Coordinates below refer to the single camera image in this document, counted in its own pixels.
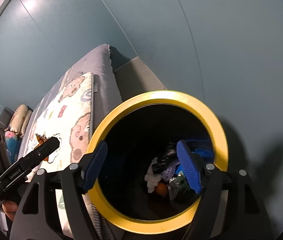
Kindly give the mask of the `person's left hand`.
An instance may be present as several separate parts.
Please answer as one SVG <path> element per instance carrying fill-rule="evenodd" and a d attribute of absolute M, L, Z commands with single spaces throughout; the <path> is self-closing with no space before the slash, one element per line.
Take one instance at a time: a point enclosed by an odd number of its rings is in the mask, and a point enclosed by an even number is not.
<path fill-rule="evenodd" d="M 13 221 L 14 217 L 16 215 L 16 212 L 18 210 L 18 205 L 15 202 L 13 202 L 13 201 L 5 200 L 2 203 L 2 208 L 3 208 L 3 211 L 4 211 L 5 215 L 7 215 L 7 217 L 11 221 Z"/>

